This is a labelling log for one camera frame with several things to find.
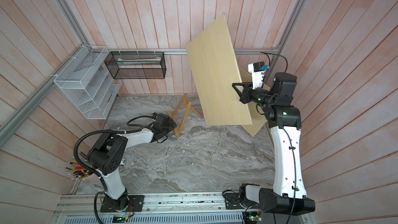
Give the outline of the plywood board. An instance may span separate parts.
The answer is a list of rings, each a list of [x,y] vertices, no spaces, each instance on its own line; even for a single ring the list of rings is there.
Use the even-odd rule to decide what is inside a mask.
[[[242,68],[239,68],[240,76],[242,82],[252,82],[252,76],[250,73],[245,71]],[[260,115],[256,110],[256,104],[253,102],[248,103],[249,111],[252,118],[252,124],[250,125],[242,125],[242,127],[252,136],[256,136],[256,134],[263,128],[266,124],[267,120],[263,115]]]
[[[251,124],[249,107],[232,87],[242,80],[225,15],[194,38],[186,52],[206,124]]]

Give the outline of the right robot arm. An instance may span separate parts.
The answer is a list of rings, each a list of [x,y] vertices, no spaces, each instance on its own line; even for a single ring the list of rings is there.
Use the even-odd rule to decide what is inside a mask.
[[[275,180],[272,189],[242,184],[239,201],[244,207],[258,206],[263,212],[298,216],[314,212],[315,201],[307,196],[300,162],[301,114],[291,103],[296,76],[279,72],[269,90],[262,87],[263,72],[253,72],[250,83],[233,83],[239,100],[263,110],[275,150]]]

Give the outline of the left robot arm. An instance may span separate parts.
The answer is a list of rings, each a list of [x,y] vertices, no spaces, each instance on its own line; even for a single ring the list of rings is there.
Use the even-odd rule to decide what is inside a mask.
[[[134,130],[104,130],[87,155],[88,162],[104,187],[105,201],[114,208],[126,208],[129,197],[122,183],[119,167],[127,148],[162,143],[177,124],[168,115],[154,113],[151,116],[138,116],[126,124]]]

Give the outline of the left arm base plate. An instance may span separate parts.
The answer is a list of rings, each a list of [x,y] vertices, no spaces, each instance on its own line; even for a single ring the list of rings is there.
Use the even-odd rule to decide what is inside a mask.
[[[100,212],[141,212],[144,204],[144,195],[125,195],[118,200],[105,195]]]

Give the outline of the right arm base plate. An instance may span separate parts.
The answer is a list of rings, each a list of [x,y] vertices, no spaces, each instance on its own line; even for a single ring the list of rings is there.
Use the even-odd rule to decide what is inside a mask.
[[[224,191],[222,196],[225,200],[226,209],[264,209],[266,205],[265,199],[255,200],[254,196],[249,196],[245,192]]]

